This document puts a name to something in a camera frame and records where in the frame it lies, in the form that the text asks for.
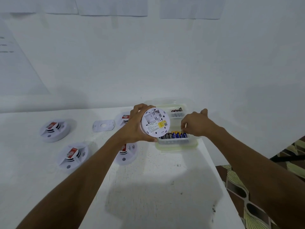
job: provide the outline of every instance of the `hand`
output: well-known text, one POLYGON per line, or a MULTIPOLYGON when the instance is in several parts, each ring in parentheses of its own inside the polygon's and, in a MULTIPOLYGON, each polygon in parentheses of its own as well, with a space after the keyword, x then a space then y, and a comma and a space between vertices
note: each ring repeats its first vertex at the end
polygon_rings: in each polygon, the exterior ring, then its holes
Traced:
POLYGON ((181 121, 181 130, 194 136, 208 136, 218 126, 208 118, 205 108, 200 113, 187 114, 181 121))
POLYGON ((122 139, 124 144, 135 143, 137 141, 157 142, 157 138, 149 136, 142 132, 140 128, 141 119, 144 113, 150 109, 155 108, 153 105, 138 104, 130 111, 128 122, 116 132, 116 137, 122 139))

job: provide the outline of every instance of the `person's right arm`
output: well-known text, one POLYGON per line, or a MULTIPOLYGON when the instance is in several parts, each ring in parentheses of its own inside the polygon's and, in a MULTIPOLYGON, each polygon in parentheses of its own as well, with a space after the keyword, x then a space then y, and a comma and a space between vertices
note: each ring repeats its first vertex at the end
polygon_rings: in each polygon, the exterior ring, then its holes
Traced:
POLYGON ((246 146, 207 116, 207 109, 188 114, 183 132, 206 136, 228 160, 259 206, 281 228, 305 228, 305 183, 246 146))

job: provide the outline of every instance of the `clear plastic container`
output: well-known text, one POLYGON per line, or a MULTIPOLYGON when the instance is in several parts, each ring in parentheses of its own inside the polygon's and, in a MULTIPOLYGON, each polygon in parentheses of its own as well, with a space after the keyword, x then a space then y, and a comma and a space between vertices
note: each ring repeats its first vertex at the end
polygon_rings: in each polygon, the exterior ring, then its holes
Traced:
MULTIPOLYGON (((169 132, 181 131, 181 120, 185 115, 192 113, 195 106, 194 102, 187 98, 159 98, 148 100, 145 104, 161 108, 169 115, 169 132), (179 108, 182 108, 182 111, 172 112, 172 110, 179 108)), ((187 134, 187 138, 157 139, 156 148, 158 150, 182 150, 195 148, 198 145, 197 138, 190 134, 187 134)))

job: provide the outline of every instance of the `person's left arm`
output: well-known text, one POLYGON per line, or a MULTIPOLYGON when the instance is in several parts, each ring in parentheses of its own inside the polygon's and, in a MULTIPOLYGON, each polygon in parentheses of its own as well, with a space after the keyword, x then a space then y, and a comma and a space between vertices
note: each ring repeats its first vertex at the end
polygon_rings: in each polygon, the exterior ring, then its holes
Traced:
POLYGON ((126 143, 140 140, 155 142, 144 134, 140 122, 154 106, 139 104, 130 112, 130 119, 94 155, 47 194, 17 229, 78 228, 85 217, 118 151, 126 143))

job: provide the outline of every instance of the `floor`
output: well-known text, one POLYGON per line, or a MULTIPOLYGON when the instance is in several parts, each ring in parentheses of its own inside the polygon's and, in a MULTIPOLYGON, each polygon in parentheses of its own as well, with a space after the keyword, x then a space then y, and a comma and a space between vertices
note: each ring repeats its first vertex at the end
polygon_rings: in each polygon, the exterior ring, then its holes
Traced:
MULTIPOLYGON (((277 156, 305 155, 305 136, 277 156)), ((278 165, 305 181, 305 161, 278 162, 278 165)), ((272 219, 258 206, 230 165, 216 166, 227 191, 247 229, 279 229, 272 219)))

